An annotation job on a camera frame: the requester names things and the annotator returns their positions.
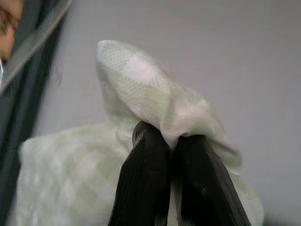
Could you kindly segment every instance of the cloth bag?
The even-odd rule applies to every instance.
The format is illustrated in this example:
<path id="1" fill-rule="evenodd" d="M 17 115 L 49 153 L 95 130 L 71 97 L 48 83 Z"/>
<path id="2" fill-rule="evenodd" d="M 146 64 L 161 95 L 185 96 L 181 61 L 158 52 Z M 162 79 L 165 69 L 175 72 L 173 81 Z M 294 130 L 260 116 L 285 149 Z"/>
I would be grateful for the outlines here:
<path id="1" fill-rule="evenodd" d="M 18 226 L 106 226 L 139 121 L 158 128 L 171 151 L 180 136 L 205 135 L 227 168 L 250 223 L 262 225 L 262 204 L 240 176 L 241 153 L 202 96 L 178 84 L 158 60 L 122 42 L 97 44 L 97 69 L 109 121 L 23 144 Z"/>

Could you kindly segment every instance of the gray wall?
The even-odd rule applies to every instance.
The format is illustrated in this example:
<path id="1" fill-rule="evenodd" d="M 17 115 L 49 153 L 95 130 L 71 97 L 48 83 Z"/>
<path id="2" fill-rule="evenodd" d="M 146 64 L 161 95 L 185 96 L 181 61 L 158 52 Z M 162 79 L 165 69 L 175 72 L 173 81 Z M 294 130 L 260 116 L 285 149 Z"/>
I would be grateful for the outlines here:
<path id="1" fill-rule="evenodd" d="M 105 120 L 95 48 L 106 39 L 143 48 L 202 94 L 267 225 L 301 225 L 300 0 L 75 1 L 35 136 Z"/>

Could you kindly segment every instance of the white fabric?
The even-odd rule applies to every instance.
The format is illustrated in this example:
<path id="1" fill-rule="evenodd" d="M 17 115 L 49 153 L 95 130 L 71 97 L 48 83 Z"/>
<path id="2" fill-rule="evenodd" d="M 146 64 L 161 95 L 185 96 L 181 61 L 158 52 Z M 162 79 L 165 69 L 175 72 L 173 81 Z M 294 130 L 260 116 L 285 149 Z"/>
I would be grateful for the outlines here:
<path id="1" fill-rule="evenodd" d="M 178 84 L 158 60 L 122 42 L 98 43 L 97 68 L 110 121 L 24 143 L 18 226 L 107 225 L 119 170 L 140 120 L 157 127 L 171 149 L 179 136 L 206 135 L 251 224 L 262 225 L 261 202 L 240 178 L 241 154 L 202 96 Z"/>

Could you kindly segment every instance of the light green checkered cloth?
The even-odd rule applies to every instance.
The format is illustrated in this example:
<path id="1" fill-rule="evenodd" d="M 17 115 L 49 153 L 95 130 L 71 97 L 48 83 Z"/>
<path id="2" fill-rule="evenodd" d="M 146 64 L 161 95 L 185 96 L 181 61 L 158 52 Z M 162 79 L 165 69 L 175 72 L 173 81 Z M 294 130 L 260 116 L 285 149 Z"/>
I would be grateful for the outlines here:
<path id="1" fill-rule="evenodd" d="M 262 225 L 262 205 L 240 179 L 241 154 L 202 96 L 179 85 L 158 60 L 122 42 L 98 43 L 97 68 L 110 121 L 24 143 L 17 226 L 107 225 L 119 170 L 140 120 L 160 129 L 171 149 L 179 136 L 206 135 L 227 167 L 251 224 Z"/>

